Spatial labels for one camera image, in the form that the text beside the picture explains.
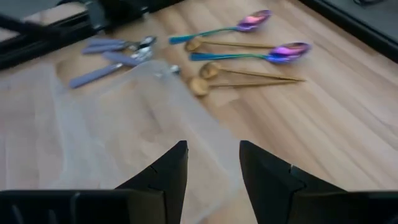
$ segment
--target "wood grain surface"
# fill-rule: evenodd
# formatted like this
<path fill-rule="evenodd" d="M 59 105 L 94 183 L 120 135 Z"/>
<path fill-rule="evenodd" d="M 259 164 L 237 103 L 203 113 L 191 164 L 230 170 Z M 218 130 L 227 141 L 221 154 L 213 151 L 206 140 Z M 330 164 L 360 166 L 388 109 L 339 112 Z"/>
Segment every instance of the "wood grain surface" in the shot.
<path fill-rule="evenodd" d="M 268 72 L 305 78 L 305 83 L 246 89 L 218 88 L 200 98 L 201 104 L 222 127 L 228 128 L 239 139 L 248 139 L 265 150 L 285 159 L 301 169 L 346 190 L 398 189 L 398 65 L 370 49 L 362 42 L 322 18 L 296 0 L 186 0 L 163 9 L 147 21 L 138 21 L 120 28 L 111 37 L 138 40 L 146 35 L 159 36 L 157 58 L 180 65 L 182 80 L 197 75 L 206 62 L 191 62 L 183 45 L 167 44 L 170 35 L 233 26 L 240 18 L 260 9 L 270 9 L 274 15 L 259 32 L 252 34 L 221 33 L 211 37 L 219 41 L 263 42 L 283 44 L 304 41 L 313 45 L 312 51 L 291 65 L 275 66 L 258 59 L 223 60 L 223 67 L 257 72 Z M 44 16 L 42 22 L 56 21 L 57 14 Z M 39 63 L 55 68 L 55 75 L 65 85 L 69 79 L 109 62 L 99 55 L 80 55 L 85 41 L 76 43 L 42 58 L 1 72 L 0 82 L 20 70 Z M 203 46 L 203 52 L 236 53 L 265 52 L 240 47 Z M 106 78 L 69 93 L 75 97 L 105 86 L 124 68 Z M 243 75 L 222 75 L 213 82 L 263 80 Z M 38 187 L 46 169 L 60 169 L 62 154 L 51 149 L 52 138 L 31 136 L 20 141 L 12 139 L 9 127 L 27 131 L 42 128 L 51 132 L 51 124 L 37 119 L 45 99 L 45 90 L 12 89 L 0 93 L 0 103 L 9 95 L 21 95 L 13 108 L 0 111 L 0 188 L 17 176 L 27 177 L 21 185 Z M 22 127 L 18 119 L 31 119 Z M 33 147 L 34 151 L 12 153 L 12 147 Z M 7 158 L 20 158 L 8 164 Z M 203 223 L 255 223 L 254 214 L 242 188 L 230 201 L 213 212 Z"/>

